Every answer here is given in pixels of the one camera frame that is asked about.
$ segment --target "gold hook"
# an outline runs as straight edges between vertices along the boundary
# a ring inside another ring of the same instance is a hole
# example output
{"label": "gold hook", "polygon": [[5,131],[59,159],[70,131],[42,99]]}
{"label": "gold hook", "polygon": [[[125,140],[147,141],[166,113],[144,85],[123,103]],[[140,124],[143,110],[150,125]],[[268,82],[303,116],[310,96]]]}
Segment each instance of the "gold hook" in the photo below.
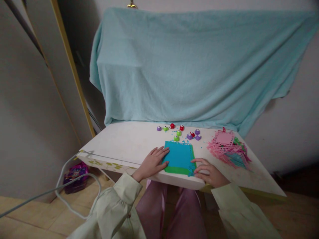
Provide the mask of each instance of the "gold hook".
{"label": "gold hook", "polygon": [[128,8],[136,8],[136,9],[138,9],[137,6],[134,5],[134,1],[133,0],[131,0],[131,3],[129,5],[127,5],[127,7]]}

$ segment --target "white cable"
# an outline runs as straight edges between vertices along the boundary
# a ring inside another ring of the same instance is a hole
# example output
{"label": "white cable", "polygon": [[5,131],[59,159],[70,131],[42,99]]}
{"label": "white cable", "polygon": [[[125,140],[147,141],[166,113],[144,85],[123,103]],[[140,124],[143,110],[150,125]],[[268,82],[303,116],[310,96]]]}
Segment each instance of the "white cable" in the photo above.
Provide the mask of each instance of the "white cable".
{"label": "white cable", "polygon": [[[64,176],[64,169],[65,169],[66,165],[67,165],[71,160],[73,160],[74,156],[73,156],[72,158],[70,158],[70,159],[63,165],[62,170],[61,170],[61,174],[60,174],[60,177],[59,177],[59,180],[57,181],[57,184],[56,184],[56,187],[59,186],[60,181],[61,181],[61,179],[62,179],[63,176]],[[58,190],[55,191],[56,196],[57,196],[62,202],[64,202],[64,204],[68,207],[68,209],[70,209],[71,212],[73,212],[74,214],[78,215],[78,216],[81,217],[82,219],[88,219],[89,217],[92,216],[92,213],[93,213],[93,210],[94,210],[94,208],[95,208],[96,202],[97,202],[97,200],[99,199],[100,193],[101,193],[101,183],[100,183],[100,181],[98,180],[98,178],[97,178],[95,175],[90,174],[90,176],[92,176],[92,177],[97,181],[97,183],[98,183],[98,185],[99,185],[99,193],[97,194],[96,198],[94,199],[94,202],[93,202],[93,205],[92,205],[92,207],[91,207],[90,213],[89,213],[87,216],[83,216],[81,213],[79,213],[78,211],[74,210],[74,209],[71,207],[71,205],[70,205],[64,198],[62,198],[62,196],[59,194]]]}
{"label": "white cable", "polygon": [[[70,209],[71,212],[73,212],[74,214],[78,215],[78,216],[81,217],[82,219],[88,219],[88,218],[92,215],[93,210],[94,210],[95,205],[96,205],[96,202],[97,202],[97,200],[99,199],[100,193],[101,193],[101,183],[100,183],[100,181],[98,180],[98,178],[97,178],[94,174],[90,174],[90,173],[88,173],[88,174],[83,174],[83,175],[77,177],[76,179],[73,179],[72,181],[70,181],[70,182],[68,182],[68,183],[66,183],[66,184],[63,184],[63,185],[59,186],[60,181],[61,181],[61,178],[62,178],[63,175],[64,175],[64,169],[65,169],[66,165],[67,165],[68,162],[70,162],[77,154],[78,154],[78,153],[76,153],[75,155],[73,155],[73,156],[63,165],[63,168],[62,168],[62,170],[61,170],[61,174],[60,174],[59,180],[58,180],[58,182],[57,182],[57,184],[56,184],[56,188],[50,189],[49,191],[46,191],[46,192],[44,192],[44,193],[42,193],[42,194],[40,194],[40,195],[34,196],[34,197],[32,197],[32,198],[29,198],[29,199],[26,200],[25,202],[23,202],[23,203],[21,203],[21,204],[15,206],[14,208],[12,208],[12,209],[10,209],[10,210],[8,210],[8,211],[6,211],[6,212],[0,214],[0,218],[4,217],[5,215],[7,215],[7,214],[9,214],[9,213],[11,213],[11,212],[13,212],[13,211],[16,210],[16,209],[22,207],[23,205],[25,205],[25,204],[27,204],[27,203],[33,201],[33,200],[36,199],[36,198],[39,198],[39,197],[41,197],[41,196],[43,196],[43,195],[45,195],[45,194],[48,194],[48,193],[50,193],[50,192],[55,191],[55,194],[57,195],[57,197],[58,197],[62,202],[64,202],[64,204]],[[80,179],[80,178],[82,178],[82,177],[85,177],[85,176],[91,176],[91,177],[93,177],[93,178],[97,181],[97,183],[98,183],[98,185],[99,185],[99,193],[98,193],[98,195],[96,196],[96,198],[95,198],[95,200],[94,200],[94,202],[93,202],[93,205],[92,205],[92,207],[91,207],[90,213],[89,213],[86,217],[83,216],[82,214],[80,214],[79,212],[75,211],[73,208],[71,208],[70,204],[69,204],[66,200],[64,200],[64,198],[62,198],[61,195],[60,195],[59,192],[58,192],[58,189],[64,188],[65,186],[70,185],[70,184],[72,184],[73,182],[75,182],[76,180],[78,180],[78,179]]]}

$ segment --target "light blue cloth backdrop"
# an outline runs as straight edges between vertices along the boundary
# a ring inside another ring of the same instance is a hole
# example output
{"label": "light blue cloth backdrop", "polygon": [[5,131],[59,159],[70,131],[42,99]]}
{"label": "light blue cloth backdrop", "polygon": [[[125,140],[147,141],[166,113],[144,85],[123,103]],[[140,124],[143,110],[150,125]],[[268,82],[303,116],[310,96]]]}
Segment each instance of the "light blue cloth backdrop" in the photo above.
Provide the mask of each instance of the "light blue cloth backdrop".
{"label": "light blue cloth backdrop", "polygon": [[224,126],[245,137],[268,102],[287,94],[317,28],[314,12],[107,9],[90,64],[105,125]]}

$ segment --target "child's right hand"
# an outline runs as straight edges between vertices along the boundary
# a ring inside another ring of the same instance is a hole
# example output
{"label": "child's right hand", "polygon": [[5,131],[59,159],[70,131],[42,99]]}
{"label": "child's right hand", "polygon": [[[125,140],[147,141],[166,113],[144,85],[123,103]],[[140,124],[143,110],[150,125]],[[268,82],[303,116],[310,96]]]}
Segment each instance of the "child's right hand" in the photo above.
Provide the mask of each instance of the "child's right hand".
{"label": "child's right hand", "polygon": [[[209,183],[214,188],[219,188],[229,184],[229,180],[225,178],[224,175],[212,164],[210,164],[206,159],[197,158],[191,161],[194,162],[201,162],[202,165],[197,167],[194,171],[195,177],[204,180],[205,182]],[[209,175],[199,173],[200,170],[207,170]]]}

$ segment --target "wooden floor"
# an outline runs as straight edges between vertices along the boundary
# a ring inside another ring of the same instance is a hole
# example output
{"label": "wooden floor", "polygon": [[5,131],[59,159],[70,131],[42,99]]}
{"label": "wooden floor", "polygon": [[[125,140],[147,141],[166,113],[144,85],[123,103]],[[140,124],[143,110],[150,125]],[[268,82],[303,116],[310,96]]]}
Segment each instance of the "wooden floor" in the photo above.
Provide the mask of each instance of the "wooden floor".
{"label": "wooden floor", "polygon": [[[99,176],[102,187],[112,187],[111,181]],[[139,194],[135,205],[145,192]],[[74,209],[88,214],[98,192],[96,182],[90,181],[86,189],[76,194],[64,195]],[[274,204],[267,199],[249,196],[249,199],[260,206],[283,238],[319,238],[319,199],[287,192],[287,201]],[[209,238],[227,238],[218,211],[208,212],[205,207],[204,194],[199,193],[202,214]],[[169,219],[178,200],[177,188],[170,186],[167,193],[163,238]],[[0,213],[20,204],[23,200],[0,197]],[[52,203],[31,202],[0,219],[0,239],[46,238],[62,239],[73,232],[84,220],[80,219],[59,200]]]}

